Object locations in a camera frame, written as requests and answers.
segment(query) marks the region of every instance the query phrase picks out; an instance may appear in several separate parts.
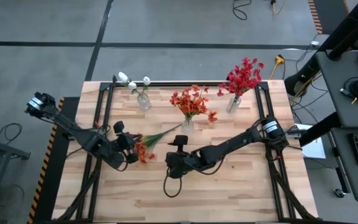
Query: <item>caster wheel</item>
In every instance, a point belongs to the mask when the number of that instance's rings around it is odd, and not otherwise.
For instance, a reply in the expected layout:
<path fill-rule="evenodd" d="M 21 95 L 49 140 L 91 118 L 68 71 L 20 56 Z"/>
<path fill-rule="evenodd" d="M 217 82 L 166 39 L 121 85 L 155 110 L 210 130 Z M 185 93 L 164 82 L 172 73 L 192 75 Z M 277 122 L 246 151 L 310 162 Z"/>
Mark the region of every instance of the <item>caster wheel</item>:
<path fill-rule="evenodd" d="M 346 193 L 344 193 L 342 189 L 334 189 L 334 194 L 339 198 L 343 198 Z"/>

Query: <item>wooden tabletop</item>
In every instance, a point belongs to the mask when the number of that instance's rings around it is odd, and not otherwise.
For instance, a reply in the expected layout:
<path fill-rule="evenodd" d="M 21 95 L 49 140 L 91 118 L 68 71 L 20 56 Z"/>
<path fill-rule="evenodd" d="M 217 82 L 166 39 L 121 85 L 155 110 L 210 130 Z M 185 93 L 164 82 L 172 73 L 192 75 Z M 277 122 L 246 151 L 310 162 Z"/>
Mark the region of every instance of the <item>wooden tabletop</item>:
<path fill-rule="evenodd" d="M 85 82 L 76 122 L 83 128 L 92 125 L 100 82 Z M 293 125 L 290 105 L 281 80 L 268 81 L 275 117 L 283 129 Z M 147 94 L 152 107 L 142 111 L 136 95 L 124 87 L 114 88 L 109 124 L 123 120 L 125 131 L 130 133 L 157 134 L 168 130 L 184 120 L 178 108 L 169 103 L 174 91 L 183 87 L 150 87 Z M 236 114 L 227 114 L 226 106 L 231 95 L 218 97 L 216 87 L 210 87 L 207 107 L 217 111 L 218 120 L 209 123 L 206 115 L 193 118 L 195 131 L 189 134 L 185 151 L 192 151 L 209 144 L 219 144 L 241 132 L 259 119 L 255 91 L 242 96 Z M 105 100 L 101 117 L 104 114 Z M 166 175 L 165 155 L 176 151 L 169 146 L 181 129 L 167 134 L 154 148 L 155 159 L 146 164 L 130 164 L 125 172 L 118 172 L 103 163 L 96 201 L 94 221 L 96 222 L 252 222 L 277 221 L 269 169 L 263 144 L 250 144 L 226 156 L 222 167 L 214 175 L 190 172 L 185 175 L 181 193 L 168 198 L 163 192 Z M 115 136 L 111 131 L 109 139 Z M 290 140 L 292 146 L 299 146 Z M 70 143 L 68 152 L 78 149 Z M 283 152 L 287 166 L 290 187 L 299 201 L 317 216 L 308 174 L 300 150 L 286 148 Z M 79 151 L 65 162 L 53 217 L 66 210 L 80 191 L 86 153 Z M 179 180 L 168 179 L 168 193 L 178 190 Z M 84 216 L 88 212 L 90 192 L 85 202 Z M 283 209 L 288 217 L 284 193 L 281 191 Z"/>

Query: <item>vase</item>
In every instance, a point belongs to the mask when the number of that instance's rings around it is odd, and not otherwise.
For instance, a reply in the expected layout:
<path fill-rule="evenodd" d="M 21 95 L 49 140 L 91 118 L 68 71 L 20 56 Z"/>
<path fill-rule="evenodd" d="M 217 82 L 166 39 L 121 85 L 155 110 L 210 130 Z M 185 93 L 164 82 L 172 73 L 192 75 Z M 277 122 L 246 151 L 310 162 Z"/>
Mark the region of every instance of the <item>vase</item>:
<path fill-rule="evenodd" d="M 191 120 L 191 118 L 185 118 L 185 120 L 181 124 L 181 131 L 184 134 L 193 133 L 193 131 L 194 131 L 194 122 Z"/>
<path fill-rule="evenodd" d="M 226 112 L 228 114 L 234 114 L 237 111 L 238 107 L 240 106 L 240 103 L 241 103 L 240 96 L 234 95 L 229 101 L 229 104 L 226 108 Z"/>
<path fill-rule="evenodd" d="M 148 110 L 152 106 L 149 96 L 147 96 L 146 93 L 137 95 L 137 102 L 142 110 Z"/>

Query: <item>concrete floor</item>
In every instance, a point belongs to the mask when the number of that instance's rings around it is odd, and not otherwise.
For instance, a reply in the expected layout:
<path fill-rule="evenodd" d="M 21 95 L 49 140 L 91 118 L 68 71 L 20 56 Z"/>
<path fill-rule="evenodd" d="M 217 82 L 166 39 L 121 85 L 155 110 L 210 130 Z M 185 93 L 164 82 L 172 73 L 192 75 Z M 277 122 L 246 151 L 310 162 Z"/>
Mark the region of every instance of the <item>concrete floor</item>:
<path fill-rule="evenodd" d="M 349 1 L 349 6 L 356 2 Z M 106 4 L 107 0 L 0 0 L 0 41 L 95 42 Z M 247 21 L 232 15 L 231 4 L 230 0 L 115 0 L 103 42 L 308 45 L 316 34 L 307 0 L 287 0 L 277 17 L 272 16 L 268 1 L 254 0 L 244 9 Z M 317 40 L 325 38 L 320 35 Z M 22 124 L 23 132 L 12 146 L 32 153 L 28 161 L 9 164 L 0 189 L 0 220 L 27 220 L 50 133 L 49 124 L 23 113 L 25 104 L 35 91 L 55 98 L 79 96 L 92 51 L 91 47 L 0 47 L 0 128 L 11 122 Z M 262 76 L 267 78 L 274 56 L 296 59 L 303 52 L 102 48 L 92 80 L 110 80 L 119 71 L 138 80 L 144 75 L 153 80 L 221 80 L 245 56 L 264 62 Z M 295 63 L 287 62 L 286 75 L 295 72 Z M 281 79 L 283 67 L 275 74 Z M 315 84 L 325 88 L 322 78 Z M 320 94 L 310 88 L 302 103 Z M 308 109 L 321 120 L 334 106 L 327 94 Z M 315 123 L 304 110 L 298 115 L 304 123 Z M 331 191 L 339 187 L 335 171 L 320 169 L 324 167 L 313 161 L 306 165 L 320 217 L 358 223 L 353 196 L 339 199 Z M 23 187 L 23 200 L 12 184 Z"/>

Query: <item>white flower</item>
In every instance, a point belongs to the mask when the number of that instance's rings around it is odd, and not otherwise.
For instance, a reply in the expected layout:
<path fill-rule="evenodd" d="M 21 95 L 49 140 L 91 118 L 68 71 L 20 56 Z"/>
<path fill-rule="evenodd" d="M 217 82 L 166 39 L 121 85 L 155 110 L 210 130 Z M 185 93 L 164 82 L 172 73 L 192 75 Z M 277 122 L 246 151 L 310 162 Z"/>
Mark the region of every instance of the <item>white flower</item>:
<path fill-rule="evenodd" d="M 126 75 L 124 74 L 124 72 L 119 72 L 119 73 L 118 73 L 118 77 L 119 77 L 119 79 L 120 79 L 122 82 L 127 82 L 127 81 L 128 81 L 128 76 L 126 76 Z"/>
<path fill-rule="evenodd" d="M 150 79 L 148 77 L 144 77 L 143 78 L 143 83 L 144 83 L 144 85 L 150 85 L 151 81 L 150 81 Z"/>
<path fill-rule="evenodd" d="M 130 83 L 128 84 L 128 88 L 129 88 L 130 90 L 136 89 L 136 83 L 130 82 Z"/>

